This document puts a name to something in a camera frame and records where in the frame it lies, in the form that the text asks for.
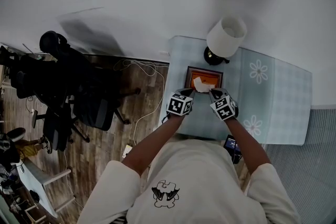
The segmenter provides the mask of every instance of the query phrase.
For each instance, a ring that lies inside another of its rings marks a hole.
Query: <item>white wall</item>
[[[0,0],[0,42],[39,51],[47,30],[82,51],[168,61],[175,35],[205,38],[226,8],[248,27],[243,47],[313,73],[313,104],[336,104],[336,0]]]

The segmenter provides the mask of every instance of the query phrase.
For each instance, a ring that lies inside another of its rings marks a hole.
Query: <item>wooden floor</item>
[[[114,64],[119,60],[115,57],[96,56],[91,56],[89,59],[106,68],[113,68]],[[153,73],[153,70],[148,67],[144,69],[148,73]],[[158,71],[166,78],[167,67],[160,67]],[[141,93],[124,98],[119,109],[121,114],[131,121],[130,125],[123,125],[115,116],[110,130],[107,132],[79,123],[78,128],[90,136],[90,143],[84,142],[79,136],[73,134],[74,143],[68,143],[65,152],[47,154],[46,151],[41,151],[37,157],[32,158],[32,161],[38,167],[51,175],[65,170],[68,164],[68,167],[72,169],[72,173],[68,176],[68,183],[73,190],[76,201],[82,206],[85,205],[108,161],[120,161],[125,146],[127,144],[134,145],[133,132],[136,120],[156,108],[164,89],[160,75],[156,73],[154,76],[148,77],[138,66],[132,65],[123,70],[121,92],[127,92],[136,87],[141,88]],[[15,89],[6,89],[4,95],[4,131],[7,132],[17,127],[24,127],[26,129],[26,140],[40,138],[43,134],[43,121],[39,120],[35,129],[31,127],[32,117],[30,111],[33,108],[39,114],[46,111],[46,107],[38,100],[27,101],[26,99],[19,99],[16,96]],[[161,106],[155,113],[138,123],[135,133],[136,141],[142,140],[157,127],[160,108]],[[245,185],[246,167],[242,163],[236,169],[241,179],[241,185]],[[145,186],[147,175],[148,170],[142,176],[142,189]],[[72,195],[65,177],[50,184],[47,192],[54,207],[57,207],[57,205],[63,203]],[[76,223],[81,212],[80,205],[73,202],[63,209],[59,213],[58,221],[61,223]]]

